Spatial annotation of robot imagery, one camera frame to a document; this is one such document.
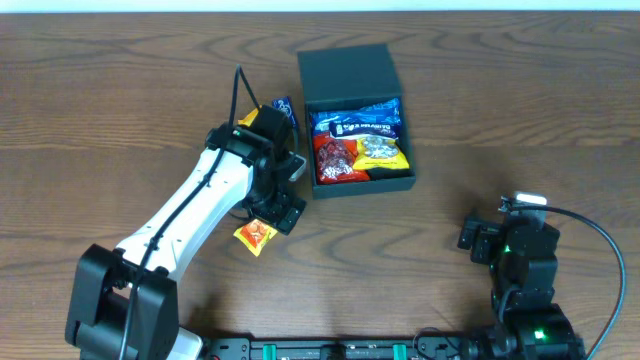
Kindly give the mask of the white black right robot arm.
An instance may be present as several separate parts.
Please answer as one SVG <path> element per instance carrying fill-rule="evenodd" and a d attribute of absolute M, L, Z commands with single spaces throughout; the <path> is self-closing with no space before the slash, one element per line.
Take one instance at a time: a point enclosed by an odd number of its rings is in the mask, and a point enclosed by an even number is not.
<path fill-rule="evenodd" d="M 496 323 L 460 343 L 463 359 L 579 360 L 584 343 L 553 302 L 559 231 L 543 211 L 515 211 L 501 223 L 468 215 L 458 247 L 487 265 Z"/>

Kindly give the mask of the orange yellow snack packet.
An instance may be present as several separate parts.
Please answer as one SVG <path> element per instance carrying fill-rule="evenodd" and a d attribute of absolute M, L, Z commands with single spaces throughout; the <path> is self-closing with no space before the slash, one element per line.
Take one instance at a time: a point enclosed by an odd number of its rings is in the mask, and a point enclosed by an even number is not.
<path fill-rule="evenodd" d="M 238 228 L 234 232 L 234 237 L 240 240 L 254 256 L 258 257 L 263 248 L 277 234 L 278 231 L 275 228 L 259 219 L 254 219 Z"/>

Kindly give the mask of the red Hacks candy bag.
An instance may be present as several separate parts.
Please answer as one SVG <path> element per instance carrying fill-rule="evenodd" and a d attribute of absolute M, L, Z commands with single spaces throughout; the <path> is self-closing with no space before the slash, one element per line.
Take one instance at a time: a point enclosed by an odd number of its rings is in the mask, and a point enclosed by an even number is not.
<path fill-rule="evenodd" d="M 336 139 L 329 132 L 320 133 L 312 139 L 316 163 L 316 179 L 320 185 L 367 182 L 369 175 L 364 170 L 355 170 L 358 155 L 355 140 Z"/>

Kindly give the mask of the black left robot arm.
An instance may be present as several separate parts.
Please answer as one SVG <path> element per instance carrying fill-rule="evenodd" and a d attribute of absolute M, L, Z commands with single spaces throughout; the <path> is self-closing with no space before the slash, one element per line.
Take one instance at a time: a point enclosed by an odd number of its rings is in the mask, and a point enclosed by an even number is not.
<path fill-rule="evenodd" d="M 249 125 L 212 130 L 186 181 L 114 249 L 90 246 L 77 263 L 65 340 L 83 359 L 197 359 L 203 339 L 182 328 L 178 284 L 235 206 L 287 235 L 306 203 L 289 186 L 305 167 L 287 148 L 295 131 L 269 106 Z"/>

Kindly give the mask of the blue eclipse mint tin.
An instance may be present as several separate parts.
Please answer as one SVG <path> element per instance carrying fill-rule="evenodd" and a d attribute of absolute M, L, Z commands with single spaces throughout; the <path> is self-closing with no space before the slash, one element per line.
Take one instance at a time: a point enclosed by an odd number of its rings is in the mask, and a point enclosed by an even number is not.
<path fill-rule="evenodd" d="M 272 101 L 272 106 L 281 112 L 283 112 L 289 119 L 294 129 L 298 128 L 298 120 L 294 112 L 294 107 L 289 96 L 279 97 Z"/>

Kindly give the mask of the dark blue wafer packet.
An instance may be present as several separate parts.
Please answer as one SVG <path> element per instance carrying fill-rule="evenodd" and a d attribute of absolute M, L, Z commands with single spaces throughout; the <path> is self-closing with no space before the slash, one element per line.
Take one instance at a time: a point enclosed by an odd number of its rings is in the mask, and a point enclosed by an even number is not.
<path fill-rule="evenodd" d="M 332 138 L 357 140 L 368 136 L 378 136 L 385 139 L 397 140 L 401 127 L 396 124 L 379 124 L 366 122 L 332 122 L 329 133 Z"/>

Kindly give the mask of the black cardboard box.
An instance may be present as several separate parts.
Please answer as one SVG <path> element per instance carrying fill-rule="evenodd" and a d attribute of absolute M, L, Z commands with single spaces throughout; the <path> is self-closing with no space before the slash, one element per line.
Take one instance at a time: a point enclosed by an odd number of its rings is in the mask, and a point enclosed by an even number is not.
<path fill-rule="evenodd" d="M 384 44 L 301 51 L 298 65 L 304 96 L 305 137 L 313 137 L 312 115 L 324 111 L 358 110 L 388 100 L 403 99 L 403 88 L 392 56 Z M 413 146 L 405 111 L 399 110 L 398 141 L 410 167 L 406 170 L 374 169 L 367 182 L 323 185 L 318 182 L 317 161 L 309 144 L 311 193 L 315 200 L 409 190 L 416 182 Z"/>

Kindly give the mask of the yellow Hacks candy bag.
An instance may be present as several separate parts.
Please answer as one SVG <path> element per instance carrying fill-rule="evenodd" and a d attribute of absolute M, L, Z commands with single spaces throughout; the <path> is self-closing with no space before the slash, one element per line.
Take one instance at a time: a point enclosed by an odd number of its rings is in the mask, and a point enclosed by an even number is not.
<path fill-rule="evenodd" d="M 409 162 L 394 139 L 367 136 L 356 141 L 358 155 L 352 165 L 354 170 L 384 168 L 390 170 L 409 169 Z"/>

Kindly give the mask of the blue cookie roll pack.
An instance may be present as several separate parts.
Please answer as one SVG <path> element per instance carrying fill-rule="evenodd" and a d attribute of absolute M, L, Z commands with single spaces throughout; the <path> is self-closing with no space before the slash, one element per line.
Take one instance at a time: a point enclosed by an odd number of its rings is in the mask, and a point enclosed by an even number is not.
<path fill-rule="evenodd" d="M 314 135 L 328 132 L 332 122 L 363 122 L 368 124 L 398 125 L 400 117 L 400 100 L 393 98 L 386 102 L 362 107 L 357 110 L 339 110 L 311 113 L 311 127 Z"/>

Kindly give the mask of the small yellow biscuit packet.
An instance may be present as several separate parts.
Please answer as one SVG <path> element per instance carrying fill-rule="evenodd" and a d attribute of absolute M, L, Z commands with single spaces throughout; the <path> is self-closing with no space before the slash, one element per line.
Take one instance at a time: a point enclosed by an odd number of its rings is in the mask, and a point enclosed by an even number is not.
<path fill-rule="evenodd" d="M 249 114 L 238 121 L 238 124 L 245 127 L 250 127 L 259 114 L 259 108 L 254 108 Z"/>

